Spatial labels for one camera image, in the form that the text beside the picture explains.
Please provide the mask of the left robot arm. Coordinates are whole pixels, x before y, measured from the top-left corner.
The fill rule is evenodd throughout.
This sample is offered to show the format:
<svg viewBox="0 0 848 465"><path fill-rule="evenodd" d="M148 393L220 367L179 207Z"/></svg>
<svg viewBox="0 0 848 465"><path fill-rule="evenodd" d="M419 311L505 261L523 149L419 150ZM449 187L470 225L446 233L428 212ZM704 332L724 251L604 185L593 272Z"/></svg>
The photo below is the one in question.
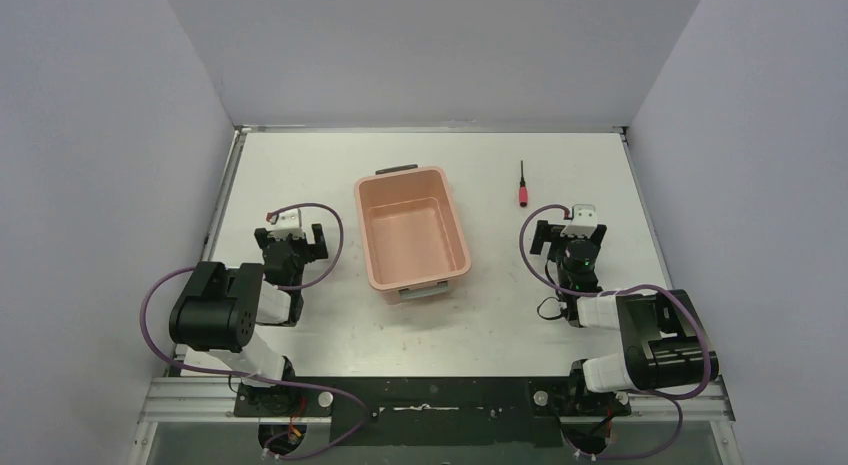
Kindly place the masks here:
<svg viewBox="0 0 848 465"><path fill-rule="evenodd" d="M295 378L291 361L274 352L255 328L293 327L300 320L305 266L329 257L322 225L312 224L311 231L308 240L301 228L256 229L261 264L198 263L169 318L172 341L214 356L229 371L246 372L237 397L273 416L299 411L305 393L285 381ZM259 382L258 376L269 379Z"/></svg>

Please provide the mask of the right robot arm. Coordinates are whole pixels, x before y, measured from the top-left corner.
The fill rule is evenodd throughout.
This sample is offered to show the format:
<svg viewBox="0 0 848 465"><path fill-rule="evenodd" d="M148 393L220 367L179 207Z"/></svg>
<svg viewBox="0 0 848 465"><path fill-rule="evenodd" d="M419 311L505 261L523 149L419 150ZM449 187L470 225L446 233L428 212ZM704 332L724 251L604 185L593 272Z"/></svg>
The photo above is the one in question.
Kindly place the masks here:
<svg viewBox="0 0 848 465"><path fill-rule="evenodd" d="M537 221L529 249L531 255L548 249L544 278L556 286L557 317L578 328L616 331L621 342L619 352L578 361L577 377L563 386L572 411L592 411L604 393L698 387L718 377L717 354L686 291L603 291L595 267L606 226L576 235L566 229Z"/></svg>

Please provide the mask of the red handled screwdriver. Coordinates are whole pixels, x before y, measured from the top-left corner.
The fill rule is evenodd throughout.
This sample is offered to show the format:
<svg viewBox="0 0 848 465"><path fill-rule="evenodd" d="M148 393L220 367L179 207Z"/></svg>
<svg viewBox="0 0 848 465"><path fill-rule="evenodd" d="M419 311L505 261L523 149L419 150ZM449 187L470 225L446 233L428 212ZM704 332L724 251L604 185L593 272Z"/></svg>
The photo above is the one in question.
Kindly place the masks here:
<svg viewBox="0 0 848 465"><path fill-rule="evenodd" d="M524 162L520 161L520 179L519 179L519 188L518 188L518 203L519 206L524 208L528 206L529 195L526 186L526 180L524 176Z"/></svg>

